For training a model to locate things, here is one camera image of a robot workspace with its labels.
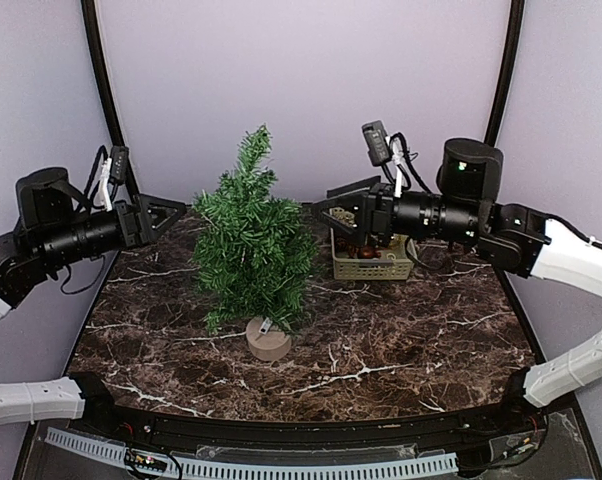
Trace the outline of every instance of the plastic basket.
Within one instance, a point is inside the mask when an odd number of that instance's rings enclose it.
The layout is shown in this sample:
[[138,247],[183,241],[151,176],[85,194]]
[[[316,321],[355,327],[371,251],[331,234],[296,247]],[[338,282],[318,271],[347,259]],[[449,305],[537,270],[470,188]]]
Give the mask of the plastic basket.
[[334,230],[330,229],[335,280],[407,280],[414,263],[406,256],[404,245],[407,241],[408,251],[416,258],[414,241],[405,235],[395,235],[395,239],[394,248],[381,250],[380,258],[350,258],[347,252],[336,252]]

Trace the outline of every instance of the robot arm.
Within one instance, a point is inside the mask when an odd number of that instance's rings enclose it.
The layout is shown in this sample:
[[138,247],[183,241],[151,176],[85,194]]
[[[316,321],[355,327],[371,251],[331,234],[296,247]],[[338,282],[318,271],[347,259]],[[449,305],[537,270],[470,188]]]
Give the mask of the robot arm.
[[[380,122],[365,125],[374,166],[391,157]],[[602,243],[565,220],[518,204],[496,203],[502,153],[475,140],[448,140],[437,174],[440,195],[404,191],[373,177],[328,191],[314,215],[347,241],[387,245],[393,234],[416,240],[459,243],[497,268],[521,277],[555,280],[602,297]],[[346,224],[331,215],[340,207],[354,216]],[[602,377],[602,330],[587,342],[543,365],[516,372],[504,404],[541,408]]]
[[[132,175],[128,149],[115,146],[109,156],[103,151],[102,173],[90,197],[91,182],[80,192],[70,185],[64,168],[40,170],[17,182],[19,220],[13,232],[0,236],[0,320],[36,285],[58,280],[59,270],[84,258],[155,242],[185,213],[183,203],[140,193],[129,192],[129,203],[115,201],[118,187]],[[0,384],[0,425],[80,418],[95,392],[99,397],[98,382],[86,374]]]

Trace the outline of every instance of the wooden stand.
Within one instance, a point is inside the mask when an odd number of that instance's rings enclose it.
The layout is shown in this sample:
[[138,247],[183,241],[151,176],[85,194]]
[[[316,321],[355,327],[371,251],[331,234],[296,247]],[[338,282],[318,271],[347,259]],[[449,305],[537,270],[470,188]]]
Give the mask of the wooden stand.
[[245,329],[245,337],[252,355],[264,362],[274,362],[283,358],[292,347],[292,340],[288,335],[271,327],[268,333],[260,332],[262,318],[253,318]]

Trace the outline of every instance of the brown marble surface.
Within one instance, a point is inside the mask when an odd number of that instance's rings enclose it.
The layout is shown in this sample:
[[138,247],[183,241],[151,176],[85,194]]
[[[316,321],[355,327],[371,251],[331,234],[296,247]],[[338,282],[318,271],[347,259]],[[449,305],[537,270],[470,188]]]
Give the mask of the brown marble surface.
[[491,268],[441,243],[420,247],[439,272],[407,281],[338,282],[327,228],[312,224],[318,271],[308,321],[281,361],[254,358],[247,319],[209,338],[214,301],[189,263],[201,222],[188,215],[158,244],[123,252],[71,371],[98,372],[117,403],[235,420],[343,421],[453,411],[499,400],[533,363]]

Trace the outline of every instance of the small christmas tree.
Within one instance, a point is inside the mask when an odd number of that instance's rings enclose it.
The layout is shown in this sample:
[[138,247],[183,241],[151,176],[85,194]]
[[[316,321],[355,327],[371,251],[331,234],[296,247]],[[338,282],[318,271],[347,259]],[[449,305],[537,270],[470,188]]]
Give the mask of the small christmas tree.
[[213,194],[195,199],[194,211],[207,222],[194,250],[199,286],[218,296],[206,317],[210,332],[240,318],[261,316],[292,332],[302,313],[302,297],[316,246],[301,221],[301,206],[273,198],[272,170],[261,167],[270,153],[265,125],[247,134],[232,172]]

